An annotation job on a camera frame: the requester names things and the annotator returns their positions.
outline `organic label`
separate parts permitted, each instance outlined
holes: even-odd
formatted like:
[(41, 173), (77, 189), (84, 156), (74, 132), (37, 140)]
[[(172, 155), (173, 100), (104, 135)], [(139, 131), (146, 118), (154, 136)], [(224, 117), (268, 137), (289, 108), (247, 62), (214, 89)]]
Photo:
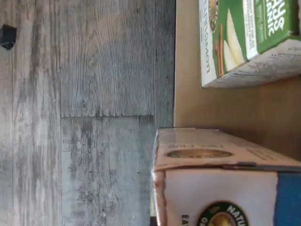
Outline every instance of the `organic label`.
[(231, 202), (215, 202), (202, 212), (197, 226), (249, 226), (240, 207)]
[(286, 13), (285, 0), (267, 0), (267, 16), (269, 36), (279, 29), (283, 30)]

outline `green box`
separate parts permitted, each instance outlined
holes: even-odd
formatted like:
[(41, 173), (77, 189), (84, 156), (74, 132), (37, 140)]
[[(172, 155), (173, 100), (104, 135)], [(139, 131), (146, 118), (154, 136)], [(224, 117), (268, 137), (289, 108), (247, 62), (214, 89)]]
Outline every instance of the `green box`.
[(301, 72), (300, 0), (199, 0), (202, 86), (256, 86)]

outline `pear illustration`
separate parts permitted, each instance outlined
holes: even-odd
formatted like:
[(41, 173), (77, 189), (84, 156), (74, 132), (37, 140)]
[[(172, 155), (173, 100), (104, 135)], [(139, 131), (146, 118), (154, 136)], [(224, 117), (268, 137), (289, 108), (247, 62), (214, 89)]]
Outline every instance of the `pear illustration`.
[(238, 66), (226, 40), (224, 40), (224, 61), (228, 72)]
[(239, 66), (242, 63), (244, 63), (245, 60), (243, 57), (243, 52), (238, 42), (235, 27), (233, 24), (232, 15), (229, 9), (227, 15), (227, 37), (228, 37), (228, 44), (229, 44), (230, 51), (233, 55), (236, 65)]

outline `cardboard box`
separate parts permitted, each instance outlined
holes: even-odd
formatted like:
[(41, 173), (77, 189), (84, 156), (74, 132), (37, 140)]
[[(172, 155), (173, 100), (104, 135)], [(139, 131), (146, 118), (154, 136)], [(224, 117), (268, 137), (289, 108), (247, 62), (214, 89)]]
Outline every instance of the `cardboard box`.
[(300, 225), (300, 162), (209, 129), (160, 129), (154, 152), (158, 225)]
[(301, 70), (296, 0), (199, 0), (202, 86), (260, 85)]
[(301, 161), (301, 76), (252, 88), (201, 88), (198, 1), (176, 2), (174, 127), (222, 129)]

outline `wooden floor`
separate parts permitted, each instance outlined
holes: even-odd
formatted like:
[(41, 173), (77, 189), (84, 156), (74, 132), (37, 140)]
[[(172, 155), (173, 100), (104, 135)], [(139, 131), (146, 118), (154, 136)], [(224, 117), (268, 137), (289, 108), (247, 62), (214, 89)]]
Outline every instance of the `wooden floor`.
[(174, 0), (2, 0), (0, 226), (147, 226)]

